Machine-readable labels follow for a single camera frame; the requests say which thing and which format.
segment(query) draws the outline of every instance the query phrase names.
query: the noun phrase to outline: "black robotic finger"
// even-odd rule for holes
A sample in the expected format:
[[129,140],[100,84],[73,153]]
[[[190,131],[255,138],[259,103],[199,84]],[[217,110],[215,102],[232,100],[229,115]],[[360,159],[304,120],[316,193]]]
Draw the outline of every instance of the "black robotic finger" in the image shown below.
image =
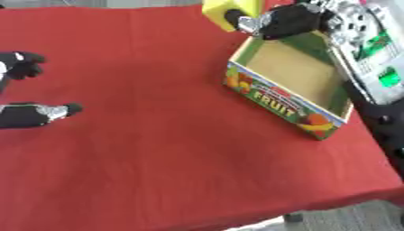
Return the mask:
[[43,70],[40,66],[35,65],[32,67],[31,72],[28,73],[28,77],[35,78],[43,73]]
[[83,111],[83,106],[81,106],[79,104],[71,103],[71,104],[66,104],[65,106],[68,108],[67,117],[73,116],[73,115]]
[[30,63],[45,63],[46,58],[40,54],[26,52],[26,51],[17,51],[17,53],[23,56],[22,62],[30,62]]

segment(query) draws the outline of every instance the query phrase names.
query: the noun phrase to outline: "open cardboard box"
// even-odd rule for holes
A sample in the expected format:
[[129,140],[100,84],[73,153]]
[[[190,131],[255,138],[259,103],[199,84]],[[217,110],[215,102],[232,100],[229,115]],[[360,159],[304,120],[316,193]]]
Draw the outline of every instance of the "open cardboard box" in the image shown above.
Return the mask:
[[353,105],[315,33],[282,41],[249,38],[228,63],[225,84],[323,140]]

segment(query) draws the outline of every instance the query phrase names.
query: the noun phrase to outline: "black glove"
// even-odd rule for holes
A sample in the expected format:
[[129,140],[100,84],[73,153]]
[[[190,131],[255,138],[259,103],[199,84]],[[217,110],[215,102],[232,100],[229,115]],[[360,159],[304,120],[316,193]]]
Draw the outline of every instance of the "black glove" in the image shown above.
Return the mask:
[[21,80],[26,77],[37,77],[42,73],[39,64],[44,63],[45,57],[30,52],[12,51],[0,52],[0,61],[6,66],[5,73],[10,79]]

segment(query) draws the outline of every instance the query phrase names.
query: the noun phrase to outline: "red cloth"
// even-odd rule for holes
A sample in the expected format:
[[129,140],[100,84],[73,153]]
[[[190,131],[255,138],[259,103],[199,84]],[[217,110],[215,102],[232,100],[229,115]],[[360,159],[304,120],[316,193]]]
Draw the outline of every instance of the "red cloth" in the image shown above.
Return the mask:
[[0,230],[213,230],[383,199],[398,175],[356,114],[318,142],[223,87],[245,39],[200,7],[3,10],[0,50],[46,55],[3,101],[81,115],[0,131]]

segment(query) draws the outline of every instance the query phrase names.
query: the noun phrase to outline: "fruit illustration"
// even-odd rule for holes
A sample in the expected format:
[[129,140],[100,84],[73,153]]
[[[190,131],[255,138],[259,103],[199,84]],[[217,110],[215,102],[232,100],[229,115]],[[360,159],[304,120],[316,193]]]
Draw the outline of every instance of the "fruit illustration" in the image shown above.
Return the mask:
[[310,114],[301,118],[298,122],[298,126],[307,131],[313,132],[317,136],[324,137],[326,136],[326,132],[334,127],[334,124],[329,122],[321,114]]
[[251,84],[253,83],[253,78],[247,76],[244,73],[239,73],[239,86],[241,88],[242,94],[248,94],[251,91]]
[[235,77],[227,77],[226,78],[226,85],[230,88],[238,88],[238,78]]
[[236,67],[232,67],[230,69],[227,70],[226,73],[226,80],[225,80],[225,84],[230,87],[230,88],[238,88],[239,87],[239,74],[237,72],[237,68]]
[[238,72],[237,67],[231,67],[227,70],[225,84],[230,88],[239,88],[242,94],[248,94],[251,91],[253,78]]

